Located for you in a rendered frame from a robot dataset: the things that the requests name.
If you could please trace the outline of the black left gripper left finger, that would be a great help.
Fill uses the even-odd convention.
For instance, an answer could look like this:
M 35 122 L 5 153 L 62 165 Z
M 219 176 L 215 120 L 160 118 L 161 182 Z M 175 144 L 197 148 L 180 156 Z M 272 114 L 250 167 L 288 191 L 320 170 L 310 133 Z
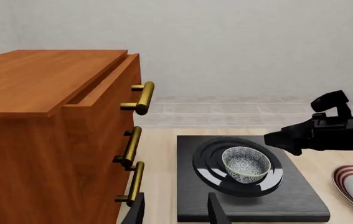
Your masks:
M 145 205 L 144 194 L 138 193 L 121 224 L 143 224 Z

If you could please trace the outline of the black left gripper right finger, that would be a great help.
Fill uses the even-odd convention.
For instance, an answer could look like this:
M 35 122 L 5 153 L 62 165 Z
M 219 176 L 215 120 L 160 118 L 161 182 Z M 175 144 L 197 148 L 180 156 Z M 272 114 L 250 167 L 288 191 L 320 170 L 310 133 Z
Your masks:
M 207 209 L 210 224 L 231 224 L 215 193 L 208 194 Z

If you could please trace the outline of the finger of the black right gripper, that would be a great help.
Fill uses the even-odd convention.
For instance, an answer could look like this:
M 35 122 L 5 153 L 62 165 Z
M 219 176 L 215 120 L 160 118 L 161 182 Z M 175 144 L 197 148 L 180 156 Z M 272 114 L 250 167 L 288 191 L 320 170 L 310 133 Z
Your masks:
M 272 147 L 310 147 L 313 121 L 311 119 L 264 135 L 265 144 Z
M 305 151 L 307 149 L 310 149 L 310 148 L 292 147 L 292 149 L 290 150 L 290 153 L 294 156 L 300 156 L 303 153 L 303 151 Z

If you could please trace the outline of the flat black stove plate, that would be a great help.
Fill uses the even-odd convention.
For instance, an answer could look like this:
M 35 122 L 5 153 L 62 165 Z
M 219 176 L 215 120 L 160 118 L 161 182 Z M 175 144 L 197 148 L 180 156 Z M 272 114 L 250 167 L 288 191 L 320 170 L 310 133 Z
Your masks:
M 222 154 L 245 146 L 271 161 L 266 177 L 241 184 L 228 175 Z M 231 222 L 328 222 L 329 209 L 281 149 L 262 136 L 178 136 L 177 220 L 208 222 L 207 199 L 215 194 Z

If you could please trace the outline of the patterned black and white bowl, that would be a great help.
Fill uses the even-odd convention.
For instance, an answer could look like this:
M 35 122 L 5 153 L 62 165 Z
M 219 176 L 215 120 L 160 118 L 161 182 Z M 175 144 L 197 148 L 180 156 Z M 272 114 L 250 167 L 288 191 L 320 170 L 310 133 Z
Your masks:
M 258 182 L 271 169 L 269 158 L 250 147 L 226 149 L 222 153 L 221 159 L 228 175 L 241 184 Z

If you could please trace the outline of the wooden drawer with open gap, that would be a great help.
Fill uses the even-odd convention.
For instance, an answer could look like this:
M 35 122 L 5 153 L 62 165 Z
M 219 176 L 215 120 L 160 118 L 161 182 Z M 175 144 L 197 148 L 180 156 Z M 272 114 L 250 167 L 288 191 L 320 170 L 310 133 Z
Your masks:
M 77 132 L 82 126 L 103 130 L 106 124 L 133 121 L 133 112 L 121 110 L 120 104 L 139 100 L 139 93 L 131 91 L 131 86 L 140 83 L 139 55 L 127 55 L 122 62 L 111 66 L 98 81 L 63 106 L 62 117 L 69 149 L 70 134 Z

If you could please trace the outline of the wooden cabinet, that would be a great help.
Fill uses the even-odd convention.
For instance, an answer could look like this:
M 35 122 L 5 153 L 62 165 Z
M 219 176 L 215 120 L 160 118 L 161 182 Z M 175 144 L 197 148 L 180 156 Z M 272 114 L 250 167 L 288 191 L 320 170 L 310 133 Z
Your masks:
M 62 107 L 127 55 L 0 54 L 0 224 L 77 224 L 82 200 Z

